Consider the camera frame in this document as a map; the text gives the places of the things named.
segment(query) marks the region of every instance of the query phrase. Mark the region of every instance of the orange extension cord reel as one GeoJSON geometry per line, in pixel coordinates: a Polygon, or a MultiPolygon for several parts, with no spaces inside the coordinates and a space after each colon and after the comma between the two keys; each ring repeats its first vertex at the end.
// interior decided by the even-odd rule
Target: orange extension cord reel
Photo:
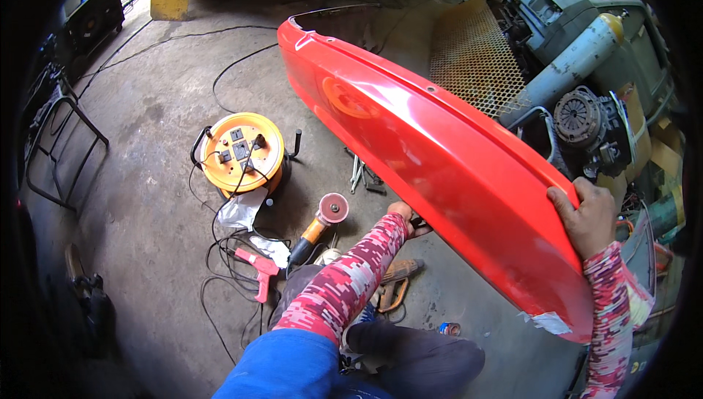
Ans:
{"type": "Polygon", "coordinates": [[[291,154],[271,120],[253,112],[233,113],[200,131],[190,160],[226,199],[258,187],[267,188],[270,195],[280,184],[286,163],[298,155],[301,135],[297,129],[291,154]],[[196,159],[198,145],[200,161],[196,159]]]}

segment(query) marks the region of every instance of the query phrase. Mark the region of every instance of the grinder disc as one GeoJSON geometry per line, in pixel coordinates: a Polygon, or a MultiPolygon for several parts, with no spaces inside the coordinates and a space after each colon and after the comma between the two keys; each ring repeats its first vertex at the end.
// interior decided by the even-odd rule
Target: grinder disc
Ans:
{"type": "Polygon", "coordinates": [[[327,193],[320,200],[320,215],[329,223],[339,223],[349,214],[349,203],[339,193],[327,193]]]}

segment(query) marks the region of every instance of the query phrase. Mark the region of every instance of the small can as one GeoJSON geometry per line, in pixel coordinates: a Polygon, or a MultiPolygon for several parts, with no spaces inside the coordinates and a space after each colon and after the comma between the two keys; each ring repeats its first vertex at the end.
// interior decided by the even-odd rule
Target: small can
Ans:
{"type": "Polygon", "coordinates": [[[459,336],[461,325],[455,322],[444,322],[439,325],[439,333],[442,335],[459,336]]]}

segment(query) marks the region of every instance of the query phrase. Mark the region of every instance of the hand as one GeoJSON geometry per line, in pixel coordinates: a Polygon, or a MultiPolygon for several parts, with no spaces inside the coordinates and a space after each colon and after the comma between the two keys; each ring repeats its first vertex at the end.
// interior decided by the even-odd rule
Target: hand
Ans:
{"type": "Polygon", "coordinates": [[[413,227],[413,224],[410,223],[410,219],[413,218],[413,209],[411,209],[410,206],[403,201],[398,201],[390,204],[388,206],[388,213],[399,213],[401,216],[403,216],[405,224],[408,227],[408,239],[426,235],[428,232],[432,231],[432,227],[430,227],[429,225],[419,227],[417,228],[417,230],[413,227]]]}
{"type": "Polygon", "coordinates": [[[585,178],[576,178],[574,188],[581,201],[578,210],[558,187],[547,189],[547,197],[562,219],[576,253],[586,260],[615,240],[617,209],[606,188],[596,187],[585,178]]]}

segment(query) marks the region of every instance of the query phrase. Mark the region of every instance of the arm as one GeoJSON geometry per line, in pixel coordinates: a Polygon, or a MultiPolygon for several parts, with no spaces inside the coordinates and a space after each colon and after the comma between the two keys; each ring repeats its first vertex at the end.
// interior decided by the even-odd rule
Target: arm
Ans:
{"type": "Polygon", "coordinates": [[[412,209],[404,202],[392,204],[388,214],[347,254],[313,277],[274,330],[308,330],[338,346],[342,332],[378,288],[406,239],[428,231],[414,232],[412,215],[412,209]]]}
{"type": "Polygon", "coordinates": [[[585,178],[576,178],[574,187],[581,200],[578,210],[557,187],[550,187],[547,195],[584,259],[584,276],[593,290],[593,335],[581,397],[610,399],[623,384],[632,351],[626,270],[615,242],[617,210],[607,189],[585,178]]]}

